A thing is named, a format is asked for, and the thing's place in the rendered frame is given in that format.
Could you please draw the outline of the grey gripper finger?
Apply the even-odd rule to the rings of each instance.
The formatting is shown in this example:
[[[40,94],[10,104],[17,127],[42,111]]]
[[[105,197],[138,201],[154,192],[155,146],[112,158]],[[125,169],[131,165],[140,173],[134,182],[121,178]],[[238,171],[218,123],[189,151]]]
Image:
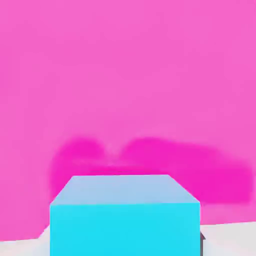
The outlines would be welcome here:
[[[203,235],[202,232],[200,232],[200,256],[204,256],[204,240],[205,236]]]

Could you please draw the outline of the small cyan cube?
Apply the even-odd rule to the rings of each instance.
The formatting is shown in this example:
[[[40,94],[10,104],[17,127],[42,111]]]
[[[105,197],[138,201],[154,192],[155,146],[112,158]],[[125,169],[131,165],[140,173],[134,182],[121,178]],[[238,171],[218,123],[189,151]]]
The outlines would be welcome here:
[[[200,256],[200,202],[168,175],[74,176],[50,204],[50,256]]]

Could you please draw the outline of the large pink box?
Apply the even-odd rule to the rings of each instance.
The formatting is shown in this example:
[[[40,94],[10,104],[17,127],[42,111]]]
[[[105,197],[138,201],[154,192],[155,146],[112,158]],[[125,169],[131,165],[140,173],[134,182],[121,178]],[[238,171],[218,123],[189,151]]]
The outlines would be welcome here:
[[[0,0],[0,241],[40,236],[71,176],[115,174],[256,220],[256,0]]]

